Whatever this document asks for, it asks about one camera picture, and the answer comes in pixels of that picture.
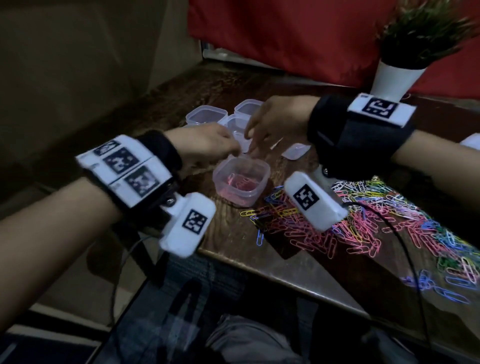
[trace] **wooden table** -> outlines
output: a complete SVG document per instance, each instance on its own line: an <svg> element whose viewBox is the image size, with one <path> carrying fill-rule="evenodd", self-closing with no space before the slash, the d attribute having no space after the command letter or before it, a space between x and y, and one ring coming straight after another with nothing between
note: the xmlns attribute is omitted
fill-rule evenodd
<svg viewBox="0 0 480 364"><path fill-rule="evenodd" d="M204 104L233 113L234 107L247 98L265 101L272 95L358 93L358 90L345 87L294 85L288 80L281 71L204 62L131 105L116 110L83 133L88 135L89 143L95 146L119 133L181 126L188 112ZM480 132L478 114L449 103L422 98L412 97L406 102L418 105L415 121L422 130L455 142ZM62 158L65 155L62 148L68 148L69 154L77 152L76 149L81 149L78 152L86 150L70 140L63 146L57 146L51 153L57 159ZM46 157L45 161L51 164L53 158ZM318 166L313 148L297 161L281 158L268 162L272 173L265 193L283 184L293 171L310 171ZM38 168L47 166L39 162ZM68 179L69 173L74 173L65 165L60 172L51 165L48 168L51 173L57 173L56 180ZM279 247L276 247L277 250L273 248L275 242L264 242L261 247L256 245L257 229L248 218L240 217L240 212L245 209L232 207L216 194L211 171L187 178L181 192L190 191L205 194L215 201L217 207L199 248L200 253L369 317L410 337L423 337L415 290L398 279L406 275L408 266L393 236L385 238L381 252L375 259L364 255L348 255L341 246L332 260L324 254L300 250L284 259L277 252ZM433 272L435 281L441 279L435 273L435 259L426 249L412 248L411 253L418 269L426 268ZM470 305L451 302L433 291L424 292L423 297L426 299L429 331L436 346L480 357L480 295L476 292L469 295L472 300Z"/></svg>

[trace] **pile of paper clips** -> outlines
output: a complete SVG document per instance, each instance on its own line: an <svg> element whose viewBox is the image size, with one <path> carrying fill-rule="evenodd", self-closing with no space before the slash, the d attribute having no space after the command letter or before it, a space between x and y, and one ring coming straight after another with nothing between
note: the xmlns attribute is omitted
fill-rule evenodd
<svg viewBox="0 0 480 364"><path fill-rule="evenodd" d="M328 231L319 233L298 212L282 188L276 187L265 198L267 205L258 210L242 211L240 215L249 217L257 227L262 226L263 232L282 232L292 245L307 251L319 251L330 259L334 257L339 243L347 246L349 254L375 257L381 247L378 233L392 233L389 227L379 227L378 222L384 226L382 220L360 206L349 207L350 214L346 219ZM447 283L470 290L477 289L477 283L480 282L480 251L442 227L378 177L366 182L339 181L332 188L343 202L357 201L370 205L390 221L396 231L406 231L417 248L427 248L437 257L437 268L445 274ZM261 219L265 219L264 224L258 224ZM262 245L263 239L259 230L258 246ZM432 283L427 271L422 272L429 277L427 282L437 293L456 302L468 303L465 297Z"/></svg>

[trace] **clear plastic container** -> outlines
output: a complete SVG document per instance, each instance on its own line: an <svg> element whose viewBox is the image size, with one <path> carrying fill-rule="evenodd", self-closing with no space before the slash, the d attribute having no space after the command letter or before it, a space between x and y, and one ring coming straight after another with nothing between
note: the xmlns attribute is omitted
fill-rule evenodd
<svg viewBox="0 0 480 364"><path fill-rule="evenodd" d="M259 159L229 156L213 171L216 193L241 207L250 207L264 191L270 166Z"/></svg>
<svg viewBox="0 0 480 364"><path fill-rule="evenodd" d="M248 148L252 142L251 139L247 140L244 138L248 120L249 119L241 115L232 114L219 122L219 124L226 126L232 132L233 137L240 143L242 153L248 152Z"/></svg>
<svg viewBox="0 0 480 364"><path fill-rule="evenodd" d="M187 124L202 125L207 122L219 122L228 116L228 112L223 109L215 108L209 105L197 107L186 116Z"/></svg>
<svg viewBox="0 0 480 364"><path fill-rule="evenodd" d="M295 143L285 152L283 152L282 157L290 160L297 160L305 153L307 153L310 150L310 147L311 146L306 146L305 144Z"/></svg>
<svg viewBox="0 0 480 364"><path fill-rule="evenodd" d="M262 101L254 100L252 98L247 99L239 103L235 107L235 114L241 115L244 118L249 119L263 104Z"/></svg>

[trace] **cable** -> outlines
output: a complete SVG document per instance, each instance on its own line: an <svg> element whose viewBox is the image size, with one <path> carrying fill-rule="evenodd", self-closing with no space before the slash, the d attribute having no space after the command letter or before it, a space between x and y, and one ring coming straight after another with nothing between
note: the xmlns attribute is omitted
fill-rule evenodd
<svg viewBox="0 0 480 364"><path fill-rule="evenodd" d="M400 234L395 230L395 228L393 227L393 225L390 223L390 221L388 221L387 219L385 219L382 214L380 212L378 212L377 210L375 210L373 207L370 207L368 205L365 205L365 204L362 204L360 202L344 202L342 204L342 207L348 207L348 206L361 206L371 212L373 212L375 215L377 215L379 218L382 219L382 221L390 228L392 229L393 231L393 234L396 236L396 238L398 239L398 241L400 242L400 245L402 246L403 248L403 251L405 252L405 256L407 257L407 260L408 260L408 265L410 265L410 269L412 270L413 272L413 278L415 279L415 286L416 286L416 291L417 291L417 298L418 298L418 301L419 301L419 307L420 307L420 316L422 318L422 324L423 324L423 331L424 331L424 334L425 334L425 341L427 341L427 345L428 345L428 348L430 349L430 353L431 355L433 355L433 348L432 348L432 342L430 341L430 335L428 333L428 327L427 327L427 318L425 316L425 311L423 309L423 301L422 301L422 297L421 297L421 291L420 291L420 284L419 284L419 278L418 278L418 275L417 275L417 271L415 270L415 267L413 265L413 262L412 262L412 259L410 258L410 254L408 253L408 249L407 249L407 246L405 245L405 242L403 241L402 237L400 236Z"/></svg>
<svg viewBox="0 0 480 364"><path fill-rule="evenodd" d="M123 259L120 262L119 280L117 281L117 283L115 283L113 285L112 296L110 297L110 324L112 326L111 334L112 334L112 337L113 337L113 346L115 346L115 350L117 352L118 359L120 360L120 364L126 364L127 363L125 358L123 357L123 354L122 354L121 349L120 349L120 339L119 339L118 332L117 332L117 326L115 325L115 313L114 313L115 296L117 295L117 288L118 288L119 281L120 281L120 273L123 269L123 266L127 262L127 259L130 257L130 254L132 254L132 252L135 250L137 245L142 243L144 240L146 240L148 238L153 238L153 236L148 235L148 236L145 236L144 238L141 238L141 239L137 240L130 247L130 249L128 249L127 254L123 257Z"/></svg>

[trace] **red fabric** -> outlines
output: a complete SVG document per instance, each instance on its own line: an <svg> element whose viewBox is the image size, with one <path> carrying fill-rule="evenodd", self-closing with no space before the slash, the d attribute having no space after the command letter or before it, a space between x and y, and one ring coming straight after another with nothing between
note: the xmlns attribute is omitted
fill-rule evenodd
<svg viewBox="0 0 480 364"><path fill-rule="evenodd" d="M191 36L333 84L371 84L378 64L378 27L395 0L190 0ZM463 11L480 19L480 1ZM411 90L480 99L480 36L432 64Z"/></svg>

